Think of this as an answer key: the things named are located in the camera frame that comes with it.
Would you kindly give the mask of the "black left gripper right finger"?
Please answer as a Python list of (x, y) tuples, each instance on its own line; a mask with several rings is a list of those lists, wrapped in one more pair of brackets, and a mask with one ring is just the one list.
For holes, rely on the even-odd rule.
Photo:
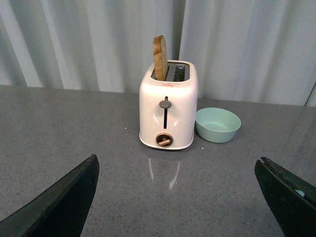
[(283, 234), (314, 237), (316, 188), (267, 157), (256, 161), (255, 176)]

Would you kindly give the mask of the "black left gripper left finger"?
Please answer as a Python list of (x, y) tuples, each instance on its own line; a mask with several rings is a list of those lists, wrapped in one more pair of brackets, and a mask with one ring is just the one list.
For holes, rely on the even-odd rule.
[(79, 237), (99, 176), (95, 154), (0, 223), (2, 237)]

